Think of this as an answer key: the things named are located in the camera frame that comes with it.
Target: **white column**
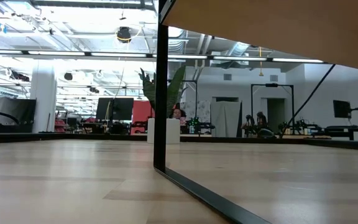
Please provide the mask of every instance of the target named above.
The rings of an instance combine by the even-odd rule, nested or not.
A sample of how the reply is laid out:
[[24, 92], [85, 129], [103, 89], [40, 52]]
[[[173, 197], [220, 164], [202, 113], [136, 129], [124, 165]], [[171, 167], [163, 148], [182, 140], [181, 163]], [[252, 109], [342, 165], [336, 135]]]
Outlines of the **white column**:
[[57, 78], [53, 60], [36, 60], [32, 70], [30, 98], [36, 99], [33, 133], [54, 131]]

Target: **potted plant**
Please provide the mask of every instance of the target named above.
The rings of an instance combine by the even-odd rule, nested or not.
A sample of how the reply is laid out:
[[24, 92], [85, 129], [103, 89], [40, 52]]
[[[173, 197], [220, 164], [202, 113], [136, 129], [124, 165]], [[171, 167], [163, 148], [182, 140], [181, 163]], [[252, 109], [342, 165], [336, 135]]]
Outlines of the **potted plant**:
[[[143, 85], [143, 94], [147, 97], [151, 107], [155, 110], [155, 84], [150, 80], [150, 77], [145, 74], [143, 69], [139, 74]], [[180, 142], [180, 121], [177, 119], [169, 119], [172, 108], [180, 98], [186, 88], [181, 89], [182, 80], [185, 77], [186, 67], [180, 67], [174, 74], [168, 88], [167, 88], [167, 144], [178, 144]], [[147, 142], [154, 143], [154, 118], [150, 118], [147, 128]]]

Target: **green leaf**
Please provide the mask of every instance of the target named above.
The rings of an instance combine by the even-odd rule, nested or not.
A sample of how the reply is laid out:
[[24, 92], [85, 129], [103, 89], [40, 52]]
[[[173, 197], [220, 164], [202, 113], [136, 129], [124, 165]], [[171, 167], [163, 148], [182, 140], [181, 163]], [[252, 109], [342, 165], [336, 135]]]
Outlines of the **green leaf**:
[[143, 69], [140, 70], [142, 71], [139, 76], [143, 82], [143, 94], [147, 97], [147, 99], [149, 99], [151, 107], [155, 110], [155, 85], [149, 78], [146, 78]]
[[188, 87], [184, 87], [184, 89], [180, 90], [179, 94], [178, 94], [178, 100], [177, 103], [180, 102], [181, 98], [183, 97], [183, 94], [185, 93], [185, 90], [187, 90]]
[[178, 101], [179, 89], [181, 87], [181, 82], [182, 82], [183, 78], [185, 77], [185, 73], [186, 73], [186, 67], [185, 66], [180, 67], [175, 72], [175, 75], [172, 78], [171, 84], [168, 86], [168, 90], [167, 90], [167, 117], [169, 117], [169, 115], [172, 112], [173, 106], [175, 106], [175, 104]]

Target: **white wall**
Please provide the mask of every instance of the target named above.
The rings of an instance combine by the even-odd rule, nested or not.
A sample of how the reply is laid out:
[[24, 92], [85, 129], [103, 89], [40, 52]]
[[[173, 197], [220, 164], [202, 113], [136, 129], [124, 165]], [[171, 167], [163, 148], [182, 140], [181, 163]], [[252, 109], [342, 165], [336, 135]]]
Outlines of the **white wall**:
[[[285, 75], [285, 81], [288, 85], [294, 85], [294, 108], [295, 112], [304, 102], [304, 88], [305, 88], [305, 65], [301, 64], [294, 69], [290, 70]], [[292, 118], [291, 113], [291, 99], [285, 102], [285, 118], [289, 121]], [[300, 119], [303, 117], [303, 110], [295, 117], [295, 119]]]
[[[186, 79], [191, 80], [194, 67], [186, 68]], [[232, 74], [231, 81], [224, 81], [223, 74]], [[263, 69], [264, 76], [259, 76], [258, 68], [250, 71], [248, 68], [204, 68], [198, 80], [198, 100], [211, 101], [212, 97], [238, 97], [242, 101], [243, 121], [246, 115], [251, 113], [250, 107], [250, 84], [266, 84], [270, 82], [270, 75], [278, 75], [279, 84], [285, 84], [285, 73], [279, 68]], [[184, 94], [185, 101], [195, 101], [195, 92], [190, 88]], [[291, 100], [291, 96], [282, 88], [267, 88], [264, 86], [254, 87], [254, 117], [256, 113], [263, 109], [266, 101], [263, 98], [284, 98]]]
[[[310, 95], [330, 66], [305, 64], [286, 74], [287, 82], [294, 84], [295, 110]], [[299, 118], [303, 117], [322, 127], [350, 125], [347, 119], [334, 117], [333, 100], [350, 101], [352, 108], [358, 107], [358, 69], [336, 65], [303, 108]], [[358, 125], [358, 111], [352, 113], [351, 122]], [[358, 140], [358, 133], [355, 134], [355, 140]]]

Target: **shelf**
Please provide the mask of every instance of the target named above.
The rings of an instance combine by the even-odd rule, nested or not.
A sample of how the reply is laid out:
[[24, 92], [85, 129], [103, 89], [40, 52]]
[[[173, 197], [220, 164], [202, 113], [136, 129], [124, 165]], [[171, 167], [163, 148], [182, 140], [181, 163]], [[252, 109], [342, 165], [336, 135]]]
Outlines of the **shelf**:
[[167, 26], [358, 68], [358, 1], [169, 2]]

